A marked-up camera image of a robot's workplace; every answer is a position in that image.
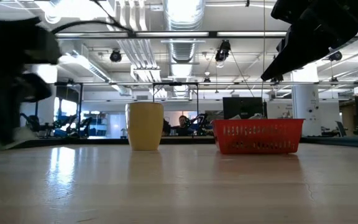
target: table surface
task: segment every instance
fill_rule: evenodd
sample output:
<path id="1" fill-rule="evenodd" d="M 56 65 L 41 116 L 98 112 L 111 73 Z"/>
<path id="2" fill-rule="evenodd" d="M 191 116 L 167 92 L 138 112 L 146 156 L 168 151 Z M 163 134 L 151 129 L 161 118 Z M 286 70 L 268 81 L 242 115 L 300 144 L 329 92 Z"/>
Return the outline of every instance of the table surface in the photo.
<path id="1" fill-rule="evenodd" d="M 0 223 L 358 223 L 358 148 L 215 145 L 0 152 Z"/>

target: chair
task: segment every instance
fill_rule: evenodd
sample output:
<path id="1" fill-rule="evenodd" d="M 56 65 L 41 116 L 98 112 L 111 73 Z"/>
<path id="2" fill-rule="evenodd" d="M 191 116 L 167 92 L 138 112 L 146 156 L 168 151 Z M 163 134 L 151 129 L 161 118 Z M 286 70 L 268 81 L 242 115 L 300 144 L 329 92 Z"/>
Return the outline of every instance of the chair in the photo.
<path id="1" fill-rule="evenodd" d="M 341 135 L 341 137 L 345 137 L 346 131 L 345 131 L 345 127 L 343 126 L 342 122 L 340 122 L 340 121 L 335 121 L 335 122 L 338 125 L 339 134 Z"/>

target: ventilation duct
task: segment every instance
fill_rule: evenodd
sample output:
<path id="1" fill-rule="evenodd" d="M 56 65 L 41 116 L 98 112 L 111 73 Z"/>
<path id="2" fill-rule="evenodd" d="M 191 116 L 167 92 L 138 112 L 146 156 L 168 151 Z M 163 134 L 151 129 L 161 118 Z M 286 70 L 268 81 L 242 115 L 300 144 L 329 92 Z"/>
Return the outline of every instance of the ventilation duct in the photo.
<path id="1" fill-rule="evenodd" d="M 167 29 L 171 31 L 191 31 L 201 28 L 205 0 L 164 0 L 164 15 Z M 171 72 L 176 81 L 185 82 L 191 75 L 196 51 L 194 43 L 170 43 Z M 183 87 L 175 86 L 178 96 L 184 96 Z"/>

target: spotlight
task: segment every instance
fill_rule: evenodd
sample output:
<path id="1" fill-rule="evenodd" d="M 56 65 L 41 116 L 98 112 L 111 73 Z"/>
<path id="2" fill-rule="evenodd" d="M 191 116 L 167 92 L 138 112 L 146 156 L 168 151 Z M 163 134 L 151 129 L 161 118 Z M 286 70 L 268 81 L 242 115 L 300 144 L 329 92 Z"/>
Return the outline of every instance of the spotlight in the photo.
<path id="1" fill-rule="evenodd" d="M 224 61 L 228 58 L 230 51 L 231 46 L 229 40 L 222 40 L 221 46 L 215 56 L 215 60 L 220 68 L 223 67 Z"/>
<path id="2" fill-rule="evenodd" d="M 110 55 L 110 60 L 112 62 L 120 62 L 122 59 L 119 49 L 112 50 L 112 53 Z"/>
<path id="3" fill-rule="evenodd" d="M 340 59 L 342 59 L 342 53 L 341 52 L 335 52 L 334 54 L 328 56 L 328 60 L 330 61 L 339 61 Z"/>
<path id="4" fill-rule="evenodd" d="M 204 82 L 211 82 L 211 80 L 208 77 L 205 77 Z"/>
<path id="5" fill-rule="evenodd" d="M 331 77 L 329 79 L 330 82 L 339 82 L 337 77 Z"/>

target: white pillar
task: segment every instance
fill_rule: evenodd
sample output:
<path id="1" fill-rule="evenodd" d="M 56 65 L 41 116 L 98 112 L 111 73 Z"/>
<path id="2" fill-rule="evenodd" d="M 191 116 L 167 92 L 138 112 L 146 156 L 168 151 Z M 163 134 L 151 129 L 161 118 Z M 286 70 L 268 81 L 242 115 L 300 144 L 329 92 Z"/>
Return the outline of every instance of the white pillar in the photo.
<path id="1" fill-rule="evenodd" d="M 293 82 L 318 82 L 316 64 L 311 63 L 303 69 L 291 72 L 291 79 Z M 294 85 L 292 87 L 292 102 L 294 118 L 305 119 L 302 135 L 320 136 L 318 85 Z"/>
<path id="2" fill-rule="evenodd" d="M 46 83 L 55 83 L 57 81 L 57 67 L 54 65 L 33 65 L 31 72 L 39 75 Z M 51 86 L 51 90 L 51 97 L 38 102 L 38 118 L 41 124 L 52 123 L 53 117 L 55 116 L 56 86 Z M 21 112 L 27 116 L 34 115 L 35 103 L 24 103 L 21 106 Z"/>

